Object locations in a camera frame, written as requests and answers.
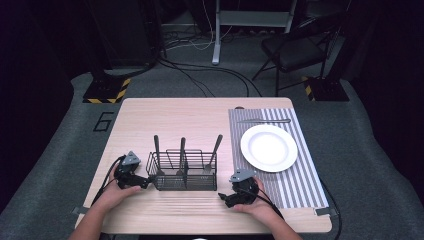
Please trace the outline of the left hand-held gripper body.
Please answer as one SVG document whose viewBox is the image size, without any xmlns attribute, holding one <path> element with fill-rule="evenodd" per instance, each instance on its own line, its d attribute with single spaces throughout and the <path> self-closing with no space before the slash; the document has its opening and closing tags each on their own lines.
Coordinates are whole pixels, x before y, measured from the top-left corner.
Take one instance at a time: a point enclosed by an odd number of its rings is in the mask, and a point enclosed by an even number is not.
<svg viewBox="0 0 424 240">
<path fill-rule="evenodd" d="M 121 189 L 140 186 L 143 183 L 149 183 L 148 178 L 135 174 L 141 160 L 133 151 L 129 151 L 126 155 L 118 158 L 118 166 L 114 172 L 114 178 Z"/>
</svg>

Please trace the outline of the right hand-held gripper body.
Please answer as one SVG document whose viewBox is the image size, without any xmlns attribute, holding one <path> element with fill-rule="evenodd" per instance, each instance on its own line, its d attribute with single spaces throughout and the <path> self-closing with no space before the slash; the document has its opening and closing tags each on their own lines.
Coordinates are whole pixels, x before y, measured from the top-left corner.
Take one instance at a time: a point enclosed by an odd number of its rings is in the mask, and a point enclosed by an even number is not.
<svg viewBox="0 0 424 240">
<path fill-rule="evenodd" d="M 254 170 L 238 169 L 230 177 L 232 189 L 234 191 L 233 199 L 238 204 L 251 204 L 255 201 L 259 187 L 256 184 Z"/>
</svg>

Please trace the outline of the black wire cutlery caddy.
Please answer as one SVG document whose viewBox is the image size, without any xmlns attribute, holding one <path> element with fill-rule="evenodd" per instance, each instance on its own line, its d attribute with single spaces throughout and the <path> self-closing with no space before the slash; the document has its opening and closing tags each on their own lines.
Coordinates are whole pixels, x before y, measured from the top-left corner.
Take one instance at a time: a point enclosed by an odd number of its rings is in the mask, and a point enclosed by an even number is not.
<svg viewBox="0 0 424 240">
<path fill-rule="evenodd" d="M 161 168 L 164 175 L 157 175 L 156 153 L 151 152 L 146 171 L 149 176 L 156 176 L 153 182 L 159 191 L 216 191 L 217 190 L 217 154 L 212 161 L 212 170 L 204 174 L 204 166 L 209 162 L 212 152 L 202 150 L 185 150 L 183 175 L 177 176 L 179 167 L 179 150 L 171 149 L 160 152 Z"/>
</svg>

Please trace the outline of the person's right hand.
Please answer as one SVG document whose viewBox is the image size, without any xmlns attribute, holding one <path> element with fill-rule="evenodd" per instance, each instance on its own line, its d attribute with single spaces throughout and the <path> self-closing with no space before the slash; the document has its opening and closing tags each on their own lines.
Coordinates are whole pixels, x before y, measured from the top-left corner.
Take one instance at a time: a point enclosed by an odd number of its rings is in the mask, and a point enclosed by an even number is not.
<svg viewBox="0 0 424 240">
<path fill-rule="evenodd" d="M 254 177 L 254 180 L 259 187 L 258 196 L 255 201 L 251 204 L 237 204 L 233 207 L 233 209 L 238 212 L 250 214 L 253 218 L 262 223 L 262 219 L 267 213 L 277 213 L 270 205 L 271 200 L 264 191 L 262 181 L 258 177 Z"/>
</svg>

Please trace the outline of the white round plate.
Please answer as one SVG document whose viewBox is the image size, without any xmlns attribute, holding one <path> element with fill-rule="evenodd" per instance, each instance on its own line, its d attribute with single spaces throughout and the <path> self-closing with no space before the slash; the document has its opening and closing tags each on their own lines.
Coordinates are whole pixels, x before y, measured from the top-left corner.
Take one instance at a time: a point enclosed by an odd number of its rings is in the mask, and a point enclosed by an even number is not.
<svg viewBox="0 0 424 240">
<path fill-rule="evenodd" d="M 273 125 L 257 125 L 246 130 L 240 140 L 240 149 L 247 162 L 265 172 L 287 170 L 298 158 L 294 138 Z"/>
</svg>

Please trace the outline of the grey striped placemat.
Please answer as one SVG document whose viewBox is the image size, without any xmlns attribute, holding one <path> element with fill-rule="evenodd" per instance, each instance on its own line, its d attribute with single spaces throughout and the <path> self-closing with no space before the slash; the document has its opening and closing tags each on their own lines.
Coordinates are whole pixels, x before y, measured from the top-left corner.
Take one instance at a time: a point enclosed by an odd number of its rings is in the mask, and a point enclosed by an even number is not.
<svg viewBox="0 0 424 240">
<path fill-rule="evenodd" d="M 325 208 L 328 201 L 315 164 L 306 144 L 295 110 L 292 108 L 230 109 L 228 111 L 233 165 L 236 169 L 254 170 L 279 208 Z M 245 119 L 291 119 L 290 123 L 237 123 Z M 298 158 L 287 170 L 265 172 L 253 167 L 243 157 L 240 140 L 246 130 L 257 125 L 273 125 L 287 131 L 298 147 Z"/>
</svg>

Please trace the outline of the silver table knife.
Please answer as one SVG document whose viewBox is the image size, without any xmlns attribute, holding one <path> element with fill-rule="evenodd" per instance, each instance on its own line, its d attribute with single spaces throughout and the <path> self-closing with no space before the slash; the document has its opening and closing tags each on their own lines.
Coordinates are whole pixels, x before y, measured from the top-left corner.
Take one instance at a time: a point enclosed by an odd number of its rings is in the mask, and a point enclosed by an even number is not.
<svg viewBox="0 0 424 240">
<path fill-rule="evenodd" d="M 290 123 L 291 119 L 245 119 L 237 123 Z"/>
</svg>

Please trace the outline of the black yellow-striped stand base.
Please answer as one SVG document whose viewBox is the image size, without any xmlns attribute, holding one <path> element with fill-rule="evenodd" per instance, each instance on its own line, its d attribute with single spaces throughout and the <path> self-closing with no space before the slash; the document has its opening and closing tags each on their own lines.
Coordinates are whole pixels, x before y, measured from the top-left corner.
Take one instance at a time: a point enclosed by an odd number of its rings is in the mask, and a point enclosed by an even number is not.
<svg viewBox="0 0 424 240">
<path fill-rule="evenodd" d="M 310 101 L 349 101 L 349 97 L 339 81 L 304 76 L 302 83 Z"/>
<path fill-rule="evenodd" d="M 84 103 L 119 103 L 131 82 L 127 79 L 112 79 L 108 83 L 92 82 L 83 95 Z"/>
</svg>

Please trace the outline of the dark equipment cabinet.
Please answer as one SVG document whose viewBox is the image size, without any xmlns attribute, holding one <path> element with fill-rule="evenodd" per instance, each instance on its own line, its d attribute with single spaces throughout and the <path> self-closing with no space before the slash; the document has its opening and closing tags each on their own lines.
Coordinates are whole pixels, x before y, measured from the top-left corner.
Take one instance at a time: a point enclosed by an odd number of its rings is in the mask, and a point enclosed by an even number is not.
<svg viewBox="0 0 424 240">
<path fill-rule="evenodd" d="M 158 0 L 88 0 L 113 68 L 151 66 L 162 50 Z"/>
</svg>

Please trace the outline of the black folding chair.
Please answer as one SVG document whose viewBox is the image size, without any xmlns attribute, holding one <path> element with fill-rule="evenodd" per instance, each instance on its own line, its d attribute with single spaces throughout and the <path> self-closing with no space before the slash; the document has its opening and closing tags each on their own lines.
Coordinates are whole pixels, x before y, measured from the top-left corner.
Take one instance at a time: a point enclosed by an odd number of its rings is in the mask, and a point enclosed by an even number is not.
<svg viewBox="0 0 424 240">
<path fill-rule="evenodd" d="M 284 88 L 296 85 L 281 87 L 279 85 L 281 73 L 290 73 L 316 64 L 321 65 L 319 75 L 307 78 L 304 83 L 323 80 L 326 62 L 330 56 L 330 44 L 335 41 L 344 19 L 344 12 L 312 17 L 288 33 L 264 39 L 261 42 L 261 49 L 267 60 L 252 80 L 256 80 L 262 72 L 274 69 L 275 95 L 278 95 Z"/>
</svg>

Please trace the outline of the wooden handled utensil left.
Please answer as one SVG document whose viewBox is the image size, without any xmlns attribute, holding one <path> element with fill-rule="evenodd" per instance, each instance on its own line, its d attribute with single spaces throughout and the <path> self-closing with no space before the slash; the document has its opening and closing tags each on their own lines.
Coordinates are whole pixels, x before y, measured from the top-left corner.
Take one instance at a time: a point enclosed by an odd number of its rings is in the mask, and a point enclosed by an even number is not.
<svg viewBox="0 0 424 240">
<path fill-rule="evenodd" d="M 157 158 L 157 175 L 164 175 L 164 172 L 161 168 L 161 160 L 160 160 L 160 145 L 159 145 L 159 137 L 158 135 L 154 135 L 154 146 L 155 146 L 155 153 Z"/>
</svg>

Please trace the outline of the wooden handled utensil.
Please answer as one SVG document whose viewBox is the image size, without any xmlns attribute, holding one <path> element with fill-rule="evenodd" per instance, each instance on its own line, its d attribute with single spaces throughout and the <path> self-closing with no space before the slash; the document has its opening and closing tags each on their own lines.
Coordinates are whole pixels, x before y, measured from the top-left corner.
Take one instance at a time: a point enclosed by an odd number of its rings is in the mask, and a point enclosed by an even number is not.
<svg viewBox="0 0 424 240">
<path fill-rule="evenodd" d="M 176 172 L 176 175 L 177 176 L 182 176 L 183 175 L 183 161 L 184 161 L 185 143 L 186 143 L 186 138 L 185 137 L 182 137 L 181 140 L 180 140 L 179 167 L 178 167 L 178 170 Z"/>
<path fill-rule="evenodd" d="M 160 160 L 160 145 L 159 145 L 159 137 L 158 135 L 154 135 L 154 146 L 155 146 L 155 153 L 157 158 L 157 175 L 164 175 L 164 172 L 161 168 L 161 160 Z"/>
</svg>

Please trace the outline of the wooden handled utensil middle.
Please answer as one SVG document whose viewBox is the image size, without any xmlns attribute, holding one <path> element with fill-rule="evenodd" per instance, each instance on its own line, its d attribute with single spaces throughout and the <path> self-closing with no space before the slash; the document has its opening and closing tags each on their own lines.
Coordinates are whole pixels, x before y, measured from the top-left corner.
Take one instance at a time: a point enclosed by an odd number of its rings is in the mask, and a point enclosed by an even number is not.
<svg viewBox="0 0 424 240">
<path fill-rule="evenodd" d="M 183 161 L 184 161 L 185 143 L 186 143 L 186 138 L 185 137 L 182 137 L 181 140 L 180 140 L 179 167 L 178 167 L 178 170 L 176 172 L 176 175 L 177 176 L 182 176 L 183 175 Z"/>
</svg>

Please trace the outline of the black-handled fork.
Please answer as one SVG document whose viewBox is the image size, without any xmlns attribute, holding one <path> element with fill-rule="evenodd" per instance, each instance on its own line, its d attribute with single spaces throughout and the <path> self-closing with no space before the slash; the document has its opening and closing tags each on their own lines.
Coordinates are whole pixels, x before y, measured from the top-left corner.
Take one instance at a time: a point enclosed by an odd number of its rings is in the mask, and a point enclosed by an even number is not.
<svg viewBox="0 0 424 240">
<path fill-rule="evenodd" d="M 211 157 L 209 159 L 209 162 L 204 166 L 204 169 L 203 169 L 203 173 L 204 174 L 209 174 L 211 172 L 211 170 L 212 170 L 212 161 L 214 160 L 214 158 L 215 158 L 215 156 L 217 154 L 217 150 L 218 150 L 218 148 L 219 148 L 219 146 L 220 146 L 220 144 L 222 142 L 222 139 L 223 139 L 223 136 L 221 134 L 219 134 L 217 136 L 217 139 L 216 139 L 216 142 L 215 142 L 215 145 L 214 145 L 214 148 L 213 148 Z"/>
</svg>

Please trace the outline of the white metal stand frame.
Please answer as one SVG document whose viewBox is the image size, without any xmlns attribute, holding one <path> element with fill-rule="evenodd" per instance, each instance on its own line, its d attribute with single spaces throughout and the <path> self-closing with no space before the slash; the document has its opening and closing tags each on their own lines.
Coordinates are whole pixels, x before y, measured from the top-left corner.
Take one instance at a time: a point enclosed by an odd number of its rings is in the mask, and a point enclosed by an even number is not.
<svg viewBox="0 0 424 240">
<path fill-rule="evenodd" d="M 221 52 L 221 27 L 274 27 L 283 28 L 289 32 L 294 19 L 298 0 L 290 0 L 290 9 L 284 12 L 222 10 L 221 0 L 215 0 L 215 44 L 212 64 L 220 63 Z"/>
</svg>

